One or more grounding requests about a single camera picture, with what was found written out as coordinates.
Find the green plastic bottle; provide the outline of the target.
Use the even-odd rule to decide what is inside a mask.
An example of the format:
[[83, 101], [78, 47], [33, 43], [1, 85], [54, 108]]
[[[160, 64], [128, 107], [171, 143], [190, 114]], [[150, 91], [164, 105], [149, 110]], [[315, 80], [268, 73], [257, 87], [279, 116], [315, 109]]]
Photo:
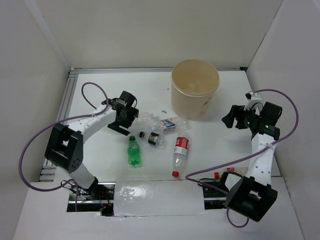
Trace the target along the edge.
[[131, 166], [137, 167], [141, 164], [140, 146], [136, 141], [135, 136], [133, 135], [129, 137], [127, 154], [128, 154], [128, 163]]

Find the red label cola bottle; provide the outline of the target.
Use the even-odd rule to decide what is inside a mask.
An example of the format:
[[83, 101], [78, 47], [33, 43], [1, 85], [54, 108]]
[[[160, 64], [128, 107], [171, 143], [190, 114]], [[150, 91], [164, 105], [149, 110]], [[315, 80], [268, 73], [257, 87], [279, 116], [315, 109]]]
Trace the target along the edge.
[[190, 135], [186, 131], [178, 133], [172, 155], [172, 176], [180, 178], [186, 169]]

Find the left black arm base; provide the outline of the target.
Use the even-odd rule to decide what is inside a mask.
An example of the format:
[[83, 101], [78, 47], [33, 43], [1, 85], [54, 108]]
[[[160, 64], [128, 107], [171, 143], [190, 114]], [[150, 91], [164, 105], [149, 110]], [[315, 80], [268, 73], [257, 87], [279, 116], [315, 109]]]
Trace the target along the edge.
[[103, 217], [114, 216], [115, 184], [98, 184], [97, 192], [91, 195], [87, 190], [75, 183], [60, 182], [68, 190], [67, 213], [98, 213]]

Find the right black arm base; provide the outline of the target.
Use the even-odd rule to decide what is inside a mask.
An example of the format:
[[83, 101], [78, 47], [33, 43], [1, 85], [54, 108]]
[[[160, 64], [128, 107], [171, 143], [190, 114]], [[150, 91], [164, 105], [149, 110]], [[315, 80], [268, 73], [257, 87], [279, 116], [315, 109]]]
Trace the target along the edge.
[[223, 172], [220, 178], [201, 178], [198, 183], [202, 187], [205, 210], [225, 209], [226, 195], [222, 192], [229, 192], [230, 187], [226, 186], [227, 172]]

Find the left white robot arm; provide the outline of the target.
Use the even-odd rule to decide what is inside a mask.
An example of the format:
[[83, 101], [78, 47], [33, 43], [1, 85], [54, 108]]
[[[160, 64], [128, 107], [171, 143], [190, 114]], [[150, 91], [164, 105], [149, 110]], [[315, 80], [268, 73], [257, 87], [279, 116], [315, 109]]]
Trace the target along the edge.
[[136, 102], [135, 96], [123, 91], [118, 98], [104, 100], [88, 116], [68, 124], [57, 123], [53, 126], [45, 158], [75, 180], [86, 199], [94, 199], [103, 189], [83, 163], [84, 143], [104, 127], [129, 135], [128, 129], [139, 115], [139, 110], [133, 106]]

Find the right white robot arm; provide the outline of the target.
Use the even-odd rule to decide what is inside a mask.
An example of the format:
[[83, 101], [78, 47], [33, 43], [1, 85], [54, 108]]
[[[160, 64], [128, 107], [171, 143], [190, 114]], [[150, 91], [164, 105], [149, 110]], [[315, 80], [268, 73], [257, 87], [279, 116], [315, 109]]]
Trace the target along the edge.
[[276, 201], [278, 192], [271, 186], [272, 162], [280, 129], [276, 123], [282, 107], [266, 102], [256, 114], [251, 108], [233, 105], [222, 122], [231, 128], [250, 129], [252, 157], [245, 176], [235, 184], [231, 179], [219, 182], [218, 190], [226, 197], [225, 206], [255, 222], [259, 222]]

